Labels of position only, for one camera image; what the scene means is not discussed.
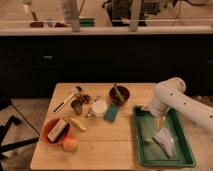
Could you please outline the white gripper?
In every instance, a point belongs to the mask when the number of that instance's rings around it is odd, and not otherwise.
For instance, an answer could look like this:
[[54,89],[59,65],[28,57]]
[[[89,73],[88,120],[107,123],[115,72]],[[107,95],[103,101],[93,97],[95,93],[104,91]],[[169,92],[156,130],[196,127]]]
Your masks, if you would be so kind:
[[147,106],[143,107],[143,110],[149,111],[156,119],[157,129],[160,130],[166,124],[167,117],[164,116],[167,113],[169,106],[160,100],[152,99]]

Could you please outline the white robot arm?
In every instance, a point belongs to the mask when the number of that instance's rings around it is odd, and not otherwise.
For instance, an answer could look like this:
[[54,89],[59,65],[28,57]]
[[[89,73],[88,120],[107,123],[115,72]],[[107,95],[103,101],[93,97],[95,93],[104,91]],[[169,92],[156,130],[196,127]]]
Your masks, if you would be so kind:
[[174,108],[213,134],[213,107],[186,96],[185,90],[186,83],[179,77],[157,83],[153,88],[153,98],[148,103],[147,110],[154,117],[159,118],[166,114],[168,108]]

